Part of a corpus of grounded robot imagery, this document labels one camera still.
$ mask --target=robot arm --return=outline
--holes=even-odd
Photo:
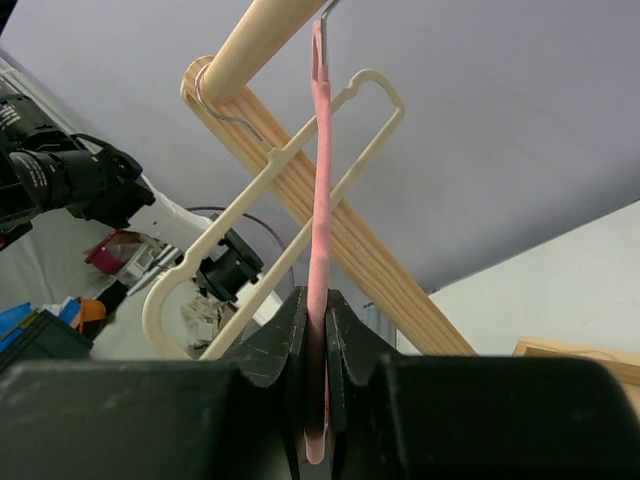
[[[97,138],[65,133],[31,98],[1,80],[0,132],[0,250],[31,230],[36,215],[60,208],[182,251],[212,223],[154,188],[130,155]],[[203,260],[199,276],[219,300],[237,302],[262,267],[230,230]]]

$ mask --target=clothes hanger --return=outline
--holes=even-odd
[[[195,271],[195,262],[206,255],[209,246],[222,238],[224,232],[267,187],[271,186],[276,196],[303,225],[311,217],[315,169],[301,149],[315,133],[315,118],[290,138],[245,84],[323,4],[324,1],[320,0],[255,0],[220,52],[216,56],[197,59],[185,74],[181,88],[184,100],[227,149],[257,177],[188,250],[185,262],[170,270],[152,288],[143,309],[143,324],[151,343],[162,356],[187,357],[161,328],[160,313],[168,294],[175,285],[190,278]],[[364,156],[368,161],[397,126],[396,121],[404,115],[404,106],[399,107],[402,100],[382,74],[365,70],[359,72],[350,86],[336,96],[332,111],[339,108],[348,99],[346,97],[355,96],[358,90],[356,86],[364,80],[380,84],[396,105],[396,112],[389,120],[390,125],[385,125],[363,151],[361,157]],[[196,90],[200,82],[202,91],[198,94]],[[229,118],[220,116],[244,119],[246,122],[229,121]],[[362,167],[352,168],[356,174]],[[338,197],[335,199],[333,219],[332,246],[335,257],[363,292],[420,351],[473,354],[469,344],[433,305],[410,274],[346,202],[338,201]],[[305,242],[290,246],[290,251],[285,253],[292,256],[281,257],[270,270],[269,273],[273,272],[271,276],[268,273],[261,280],[265,290],[275,287],[281,277],[276,273],[283,268],[282,265],[293,262],[295,257],[291,252],[304,248],[308,241],[308,233],[304,232],[303,227],[299,236]],[[259,305],[263,295],[264,292],[257,289],[256,296],[237,312],[235,321],[227,326],[227,333],[221,332],[203,359],[219,358],[226,351],[251,318],[251,310]]]

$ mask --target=wooden rod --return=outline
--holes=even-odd
[[[202,78],[202,95],[227,103],[327,0],[254,0]]]
[[[245,125],[212,117],[196,100],[195,77],[210,60],[211,57],[201,57],[191,64],[182,81],[182,97],[233,156],[258,174],[267,164],[264,146]],[[282,147],[290,140],[289,134],[246,86],[228,103],[211,106],[223,115],[247,119],[274,147]],[[314,179],[314,164],[299,152],[273,183],[272,192],[301,224],[312,214]],[[333,213],[332,237],[332,254],[340,266],[419,351],[474,354],[411,274],[344,200]]]

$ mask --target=pink object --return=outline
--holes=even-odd
[[[309,264],[309,315],[307,351],[309,400],[305,419],[307,459],[317,464],[324,458],[325,387],[324,316],[329,292],[329,263],[331,249],[331,84],[329,67],[323,65],[322,29],[320,20],[313,24],[313,67],[311,89],[318,124],[318,152],[316,182],[313,196],[311,233],[311,262]]]
[[[114,230],[107,235],[98,245],[84,259],[85,263],[90,263],[105,275],[113,275],[120,271],[122,267],[126,265],[116,256],[114,256],[108,249],[107,244],[111,239],[119,233],[119,230]]]

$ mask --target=purple cable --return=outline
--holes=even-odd
[[[227,209],[226,207],[217,207],[217,206],[211,206],[211,205],[198,205],[197,207],[187,208],[189,212],[198,212],[198,211],[224,212],[226,209]],[[267,222],[265,222],[261,218],[251,215],[250,213],[243,213],[242,216],[257,223],[262,228],[264,228],[267,232],[269,232],[271,236],[275,239],[275,241],[278,242],[278,245],[280,245],[280,248],[282,249],[283,252],[287,249],[287,246],[284,244],[284,242],[280,238],[280,235],[278,235],[278,233],[273,229],[273,227],[271,227],[271,225],[269,225]],[[296,276],[295,276],[295,273],[293,272],[293,267],[289,269],[289,281],[291,282],[291,288],[294,288],[296,286]]]

